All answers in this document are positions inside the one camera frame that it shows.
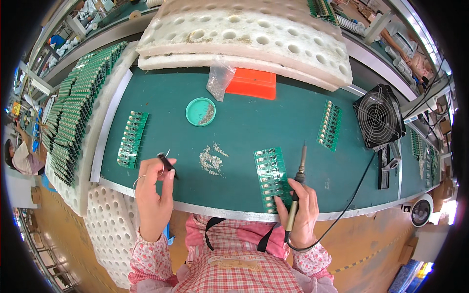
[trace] orange floor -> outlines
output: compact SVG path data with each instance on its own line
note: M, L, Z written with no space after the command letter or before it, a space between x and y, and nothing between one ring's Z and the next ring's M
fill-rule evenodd
M35 211L39 228L79 283L80 292L127 292L116 287L96 261L83 219L64 203L60 195L45 188L41 191L41 208ZM170 246L174 271L187 256L184 245L187 216L185 212L174 211L170 221L170 231L176 236ZM318 222L315 234L321 235L330 224L331 221ZM408 214L398 209L383 210L371 218L359 216L340 220L321 241L333 258L329 271L340 269L334 274L334 285L339 292L387 292L400 267L397 259L402 246L413 231ZM377 251L375 256L359 262Z

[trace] white foam block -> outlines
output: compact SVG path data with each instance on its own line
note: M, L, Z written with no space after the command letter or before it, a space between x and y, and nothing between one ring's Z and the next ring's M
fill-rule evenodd
M52 171L51 159L47 154L45 163L45 174L49 181L54 185L57 192L61 195L66 204L83 217L86 215L87 193L90 189L91 165L94 157L94 150L98 143L99 133L104 121L109 103L119 86L122 78L137 58L135 52L137 42L131 42L122 51L111 74L106 78L106 84L100 90L97 100L93 105L93 111L90 120L86 124L86 136L82 142L82 154L78 160L77 170L75 171L75 188L65 185Z
M236 67L274 72L327 90L352 83L340 28L311 17L305 0L168 0L137 51L143 70L209 66L210 55L222 54Z
M86 196L84 221L96 259L118 287L129 289L131 250L138 222L135 220L139 217L135 199L101 185Z

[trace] green workbench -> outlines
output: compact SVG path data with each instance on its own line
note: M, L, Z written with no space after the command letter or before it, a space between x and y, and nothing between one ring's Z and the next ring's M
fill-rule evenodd
M263 213L253 151L281 147L289 177L298 170L301 147L306 140L306 184L318 195L321 213L342 211L371 158L366 149L352 103L359 97L343 89L326 91L316 86L277 76L277 97L266 100L226 94L216 102L205 89L208 68L177 68L142 71L131 67L133 76L122 96L112 122L103 155L101 178L114 185L132 188L136 169L116 163L122 133L130 111L150 114L139 150L138 161L154 158L160 152L178 160L179 180L174 200L194 207ZM215 101L216 117L206 127L195 127L185 117L187 104L198 97ZM316 142L327 100L342 109L342 122L336 152ZM199 154L218 143L229 155L221 157L222 176L203 170ZM402 170L392 170L390 188L378 190L378 159L375 157L350 208L366 213L373 207L391 206L398 200L426 191L419 163L412 156L410 134L401 139ZM399 190L400 171L402 185Z

